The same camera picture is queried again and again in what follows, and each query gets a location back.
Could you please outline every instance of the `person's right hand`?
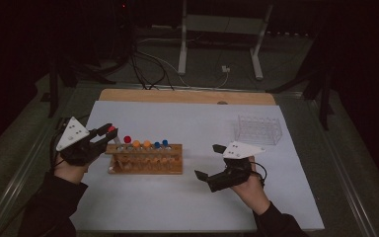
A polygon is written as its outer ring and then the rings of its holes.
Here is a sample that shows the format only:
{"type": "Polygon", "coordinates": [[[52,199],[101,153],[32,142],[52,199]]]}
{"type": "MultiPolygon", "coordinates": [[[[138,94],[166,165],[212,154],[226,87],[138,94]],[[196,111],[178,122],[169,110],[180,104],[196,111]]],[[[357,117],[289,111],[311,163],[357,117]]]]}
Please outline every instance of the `person's right hand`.
{"type": "MultiPolygon", "coordinates": [[[[255,157],[249,157],[249,161],[255,162],[255,157]]],[[[257,171],[255,163],[252,163],[252,170],[257,171]]],[[[264,192],[260,178],[254,174],[245,183],[234,186],[231,189],[258,215],[266,212],[270,206],[270,201],[264,192]]]]}

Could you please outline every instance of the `test tube rack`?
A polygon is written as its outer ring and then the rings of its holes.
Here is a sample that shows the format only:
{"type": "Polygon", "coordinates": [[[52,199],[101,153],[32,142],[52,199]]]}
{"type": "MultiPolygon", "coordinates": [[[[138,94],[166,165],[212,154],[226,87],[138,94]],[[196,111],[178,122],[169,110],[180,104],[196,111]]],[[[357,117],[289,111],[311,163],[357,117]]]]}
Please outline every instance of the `test tube rack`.
{"type": "Polygon", "coordinates": [[[108,144],[106,154],[112,154],[110,174],[181,175],[183,173],[183,146],[169,144],[155,149],[133,149],[108,144]]]}

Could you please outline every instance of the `transparent container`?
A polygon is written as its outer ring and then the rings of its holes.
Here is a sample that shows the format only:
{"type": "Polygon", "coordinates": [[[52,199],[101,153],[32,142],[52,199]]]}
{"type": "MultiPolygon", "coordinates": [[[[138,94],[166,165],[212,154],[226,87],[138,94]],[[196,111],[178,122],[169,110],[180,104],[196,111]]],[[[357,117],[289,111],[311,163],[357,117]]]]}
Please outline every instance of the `transparent container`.
{"type": "Polygon", "coordinates": [[[240,142],[276,145],[282,136],[278,118],[239,116],[236,140],[240,142]]]}

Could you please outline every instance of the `metal frame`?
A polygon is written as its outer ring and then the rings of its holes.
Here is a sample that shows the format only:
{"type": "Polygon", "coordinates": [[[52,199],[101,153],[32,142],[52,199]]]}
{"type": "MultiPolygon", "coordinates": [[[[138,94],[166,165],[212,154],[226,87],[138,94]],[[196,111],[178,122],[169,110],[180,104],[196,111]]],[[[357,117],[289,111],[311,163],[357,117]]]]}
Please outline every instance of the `metal frame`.
{"type": "Polygon", "coordinates": [[[264,79],[261,70],[258,54],[265,37],[266,27],[272,12],[272,4],[267,6],[263,19],[247,19],[247,18],[225,18],[214,16],[199,16],[188,14],[187,0],[183,2],[183,26],[181,38],[180,61],[178,64],[178,74],[185,75],[187,67],[187,31],[202,32],[220,32],[220,33],[238,33],[248,35],[258,35],[257,44],[250,49],[252,64],[254,67],[255,78],[257,80],[264,79]]]}

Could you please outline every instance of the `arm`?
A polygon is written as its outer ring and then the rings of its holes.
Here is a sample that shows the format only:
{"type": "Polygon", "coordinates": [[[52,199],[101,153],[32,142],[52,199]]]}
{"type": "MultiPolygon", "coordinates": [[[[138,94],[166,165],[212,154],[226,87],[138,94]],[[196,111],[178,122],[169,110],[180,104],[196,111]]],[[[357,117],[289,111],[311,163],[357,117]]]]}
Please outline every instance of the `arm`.
{"type": "Polygon", "coordinates": [[[232,187],[232,190],[253,211],[258,229],[266,236],[307,236],[293,216],[282,214],[269,201],[257,176],[252,175],[247,182],[232,187]]]}
{"type": "Polygon", "coordinates": [[[62,162],[54,175],[46,173],[40,190],[29,200],[18,236],[75,236],[69,217],[76,211],[87,186],[82,178],[88,166],[71,166],[62,162]]]}

